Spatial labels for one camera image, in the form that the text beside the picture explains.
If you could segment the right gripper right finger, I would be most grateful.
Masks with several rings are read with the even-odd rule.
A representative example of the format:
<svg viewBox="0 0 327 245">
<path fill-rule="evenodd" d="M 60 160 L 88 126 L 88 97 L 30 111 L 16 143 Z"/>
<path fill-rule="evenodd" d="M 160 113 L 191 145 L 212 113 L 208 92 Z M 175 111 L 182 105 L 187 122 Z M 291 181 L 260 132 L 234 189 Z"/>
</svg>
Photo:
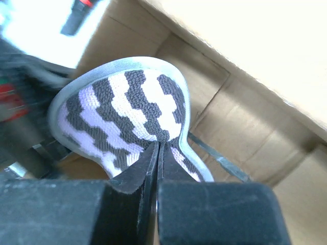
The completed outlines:
<svg viewBox="0 0 327 245">
<path fill-rule="evenodd" d="M 158 156 L 161 244 L 290 244 L 278 200 L 257 182 L 197 182 L 168 144 Z"/>
</svg>

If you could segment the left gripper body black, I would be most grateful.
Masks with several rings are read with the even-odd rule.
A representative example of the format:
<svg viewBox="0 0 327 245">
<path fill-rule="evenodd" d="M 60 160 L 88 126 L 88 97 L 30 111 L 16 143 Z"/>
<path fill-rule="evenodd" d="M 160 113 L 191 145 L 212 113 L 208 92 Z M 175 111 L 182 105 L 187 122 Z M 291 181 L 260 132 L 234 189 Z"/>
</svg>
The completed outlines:
<svg viewBox="0 0 327 245">
<path fill-rule="evenodd" d="M 50 133 L 52 99 L 73 69 L 23 53 L 1 39 L 1 178 L 65 179 L 70 154 Z"/>
</svg>

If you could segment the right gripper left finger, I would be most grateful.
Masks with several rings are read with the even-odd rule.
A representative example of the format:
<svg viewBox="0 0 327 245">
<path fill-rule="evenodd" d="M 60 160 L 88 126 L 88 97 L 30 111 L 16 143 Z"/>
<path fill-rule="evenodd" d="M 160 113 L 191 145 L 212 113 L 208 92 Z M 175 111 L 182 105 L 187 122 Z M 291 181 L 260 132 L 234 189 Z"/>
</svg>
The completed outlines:
<svg viewBox="0 0 327 245">
<path fill-rule="evenodd" d="M 152 244 L 158 154 L 109 181 L 2 181 L 1 244 Z"/>
</svg>

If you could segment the purple black striped sponge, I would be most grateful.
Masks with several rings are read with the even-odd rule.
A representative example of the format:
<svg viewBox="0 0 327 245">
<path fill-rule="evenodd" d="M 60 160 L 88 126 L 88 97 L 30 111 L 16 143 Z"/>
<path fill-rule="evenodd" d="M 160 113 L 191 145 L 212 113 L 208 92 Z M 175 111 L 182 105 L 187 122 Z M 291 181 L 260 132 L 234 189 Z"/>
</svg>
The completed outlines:
<svg viewBox="0 0 327 245">
<path fill-rule="evenodd" d="M 190 93 L 181 71 L 153 57 L 103 64 L 62 88 L 49 107 L 52 135 L 116 177 L 154 142 L 167 144 L 196 181 L 213 175 L 188 143 Z"/>
</svg>

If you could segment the brown cardboard express box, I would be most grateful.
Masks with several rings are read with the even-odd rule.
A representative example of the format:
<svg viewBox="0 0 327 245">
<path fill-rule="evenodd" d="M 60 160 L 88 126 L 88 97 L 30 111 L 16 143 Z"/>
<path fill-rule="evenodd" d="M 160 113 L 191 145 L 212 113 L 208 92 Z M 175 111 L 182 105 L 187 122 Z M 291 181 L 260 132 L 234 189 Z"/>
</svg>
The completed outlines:
<svg viewBox="0 0 327 245">
<path fill-rule="evenodd" d="M 190 131 L 271 186 L 293 244 L 326 244 L 326 1 L 110 1 L 74 77 L 174 64 Z"/>
</svg>

